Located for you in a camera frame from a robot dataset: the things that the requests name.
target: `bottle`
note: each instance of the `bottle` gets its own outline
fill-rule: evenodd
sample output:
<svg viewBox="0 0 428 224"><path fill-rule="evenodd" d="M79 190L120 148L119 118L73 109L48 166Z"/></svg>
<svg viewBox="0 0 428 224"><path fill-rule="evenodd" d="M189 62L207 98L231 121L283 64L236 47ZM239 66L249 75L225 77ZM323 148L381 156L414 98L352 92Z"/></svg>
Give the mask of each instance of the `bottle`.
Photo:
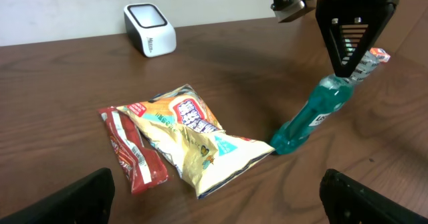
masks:
<svg viewBox="0 0 428 224"><path fill-rule="evenodd" d="M351 77L339 78L332 74L323 78L302 110L274 134L270 145L276 153L290 154L304 144L328 115L338 111L351 98L355 85L361 83L378 65L377 57L368 51Z"/></svg>

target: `wood grain surface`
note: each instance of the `wood grain surface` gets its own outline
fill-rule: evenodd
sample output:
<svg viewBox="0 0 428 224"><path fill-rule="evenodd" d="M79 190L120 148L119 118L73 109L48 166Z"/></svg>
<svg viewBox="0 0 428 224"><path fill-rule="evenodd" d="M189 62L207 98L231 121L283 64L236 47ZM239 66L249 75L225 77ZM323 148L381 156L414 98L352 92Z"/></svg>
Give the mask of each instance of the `wood grain surface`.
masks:
<svg viewBox="0 0 428 224"><path fill-rule="evenodd" d="M0 47L0 217L101 167L116 185L111 223L327 223L318 197L327 168L428 217L426 1L402 0L408 9L378 42L392 60L301 149L203 200L165 160L171 180L131 196L97 109L188 83L227 133L267 142L332 73L313 17L180 27L177 50L152 59L125 35Z"/></svg>

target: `yellow snack bag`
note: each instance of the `yellow snack bag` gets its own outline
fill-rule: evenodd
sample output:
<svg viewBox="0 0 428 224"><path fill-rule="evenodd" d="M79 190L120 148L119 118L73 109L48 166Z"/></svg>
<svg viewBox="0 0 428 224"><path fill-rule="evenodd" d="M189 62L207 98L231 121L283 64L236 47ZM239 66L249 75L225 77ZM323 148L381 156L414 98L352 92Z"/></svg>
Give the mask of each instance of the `yellow snack bag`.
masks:
<svg viewBox="0 0 428 224"><path fill-rule="evenodd" d="M199 199L274 151L262 141L227 135L188 84L117 109L177 168Z"/></svg>

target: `red wrapper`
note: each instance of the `red wrapper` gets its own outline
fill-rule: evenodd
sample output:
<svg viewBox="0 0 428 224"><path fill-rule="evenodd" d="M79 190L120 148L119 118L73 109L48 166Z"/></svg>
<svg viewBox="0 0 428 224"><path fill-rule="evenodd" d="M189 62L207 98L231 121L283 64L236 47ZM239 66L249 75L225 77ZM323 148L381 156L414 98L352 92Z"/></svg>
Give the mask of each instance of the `red wrapper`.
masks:
<svg viewBox="0 0 428 224"><path fill-rule="evenodd" d="M143 146L138 129L127 115L113 107L98 112L106 124L119 164L131 183L132 194L168 180L167 168L159 155Z"/></svg>

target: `white wall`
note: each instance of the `white wall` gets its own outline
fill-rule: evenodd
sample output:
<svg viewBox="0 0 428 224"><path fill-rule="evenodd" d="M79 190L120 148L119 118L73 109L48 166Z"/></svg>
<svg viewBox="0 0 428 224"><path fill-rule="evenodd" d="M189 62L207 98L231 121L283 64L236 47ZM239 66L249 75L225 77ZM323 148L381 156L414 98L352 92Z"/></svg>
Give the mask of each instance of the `white wall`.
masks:
<svg viewBox="0 0 428 224"><path fill-rule="evenodd" d="M0 0L0 46L123 33L123 7L142 2L175 27L274 16L272 0Z"/></svg>

